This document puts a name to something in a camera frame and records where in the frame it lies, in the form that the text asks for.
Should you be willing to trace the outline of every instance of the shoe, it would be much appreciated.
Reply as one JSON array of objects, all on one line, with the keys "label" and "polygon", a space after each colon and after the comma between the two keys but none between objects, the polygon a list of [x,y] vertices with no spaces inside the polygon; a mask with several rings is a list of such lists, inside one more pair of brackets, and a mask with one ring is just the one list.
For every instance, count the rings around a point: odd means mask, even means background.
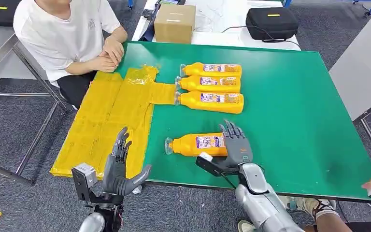
[{"label": "shoe", "polygon": [[[61,90],[61,89],[59,89],[59,95],[63,98],[63,100],[65,100],[65,102],[67,102],[67,103],[70,104],[70,101],[69,101],[65,96],[63,96],[63,94],[62,94],[62,90]],[[74,106],[73,104],[70,104],[70,105],[73,107],[73,109],[78,110],[78,109],[76,108],[76,106]]]},{"label": "shoe", "polygon": [[296,202],[297,208],[314,217],[315,221],[319,216],[326,213],[333,213],[339,216],[335,211],[336,201],[303,197],[294,197],[293,199]]},{"label": "shoe", "polygon": [[238,222],[238,232],[254,232],[255,226],[246,220]]}]

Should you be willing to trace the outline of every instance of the orange bottle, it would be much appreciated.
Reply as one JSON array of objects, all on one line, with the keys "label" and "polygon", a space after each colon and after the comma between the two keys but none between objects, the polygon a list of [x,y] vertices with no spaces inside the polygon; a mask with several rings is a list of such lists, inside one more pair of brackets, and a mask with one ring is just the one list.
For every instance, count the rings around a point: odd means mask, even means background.
[{"label": "orange bottle", "polygon": [[176,92],[174,104],[197,110],[239,114],[244,108],[244,96],[241,93],[208,93],[197,90],[188,93]]},{"label": "orange bottle", "polygon": [[177,90],[188,91],[228,92],[239,93],[241,79],[234,76],[189,76],[187,78],[176,77]]},{"label": "orange bottle", "polygon": [[211,156],[227,156],[223,133],[188,134],[179,139],[167,138],[166,154],[180,153],[183,156],[198,156],[206,152]]},{"label": "orange bottle", "polygon": [[234,76],[241,78],[243,69],[239,64],[203,64],[200,62],[180,65],[180,76]]}]

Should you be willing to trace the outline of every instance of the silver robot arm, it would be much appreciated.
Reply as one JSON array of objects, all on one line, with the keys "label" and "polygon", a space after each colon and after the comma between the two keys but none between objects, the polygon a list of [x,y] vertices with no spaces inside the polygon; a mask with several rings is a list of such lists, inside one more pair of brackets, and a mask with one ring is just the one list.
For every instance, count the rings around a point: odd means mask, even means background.
[{"label": "silver robot arm", "polygon": [[227,159],[212,162],[212,157],[202,153],[196,164],[214,176],[238,175],[235,189],[238,202],[249,215],[258,232],[304,232],[286,211],[274,189],[267,183],[261,168],[252,163],[250,143],[241,128],[232,122],[220,125],[227,148]]},{"label": "silver robot arm", "polygon": [[292,220],[258,165],[244,163],[239,168],[244,178],[235,189],[235,196],[258,232],[304,232]]}]

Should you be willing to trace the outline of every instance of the robotic thumb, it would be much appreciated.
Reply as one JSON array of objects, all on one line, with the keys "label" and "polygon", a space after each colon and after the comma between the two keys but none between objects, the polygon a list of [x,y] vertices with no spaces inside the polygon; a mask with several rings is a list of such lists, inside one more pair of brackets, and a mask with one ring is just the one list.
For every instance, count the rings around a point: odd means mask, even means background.
[{"label": "robotic thumb", "polygon": [[141,173],[137,174],[135,177],[131,179],[127,179],[124,196],[127,196],[128,194],[133,192],[135,188],[137,188],[139,185],[144,183],[148,179],[150,170],[151,170],[151,165],[148,164],[145,166],[145,168],[143,168]]}]

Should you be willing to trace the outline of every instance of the green tabletop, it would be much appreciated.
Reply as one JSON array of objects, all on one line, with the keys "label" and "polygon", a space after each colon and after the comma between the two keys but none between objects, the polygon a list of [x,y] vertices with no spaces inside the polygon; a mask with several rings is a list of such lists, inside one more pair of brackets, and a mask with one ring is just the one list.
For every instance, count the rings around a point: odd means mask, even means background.
[{"label": "green tabletop", "polygon": [[[237,63],[243,68],[239,115],[156,105],[144,165],[150,181],[230,188],[195,164],[196,158],[166,155],[167,137],[219,132],[226,118],[244,131],[253,162],[277,193],[370,200],[361,185],[371,160],[317,52],[172,43],[129,42],[117,69],[157,66],[156,82],[174,83],[180,64]],[[237,184],[237,178],[231,178]]]}]

